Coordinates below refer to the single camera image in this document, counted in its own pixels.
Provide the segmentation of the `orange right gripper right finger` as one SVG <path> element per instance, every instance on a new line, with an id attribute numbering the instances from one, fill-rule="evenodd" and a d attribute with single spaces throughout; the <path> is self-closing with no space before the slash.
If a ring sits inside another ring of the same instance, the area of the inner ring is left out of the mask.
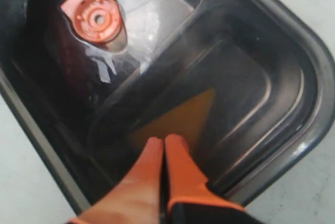
<path id="1" fill-rule="evenodd" d="M 208 178 L 188 153 L 183 137 L 164 140 L 169 179 L 167 213 L 169 223 L 247 223 L 243 207 L 212 193 Z"/>

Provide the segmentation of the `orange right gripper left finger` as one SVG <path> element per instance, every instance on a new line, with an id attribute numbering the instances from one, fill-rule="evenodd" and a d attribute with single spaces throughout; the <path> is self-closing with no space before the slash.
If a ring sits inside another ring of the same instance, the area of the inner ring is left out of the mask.
<path id="1" fill-rule="evenodd" d="M 159 223 L 163 153 L 163 141 L 149 138 L 119 184 L 68 223 Z"/>

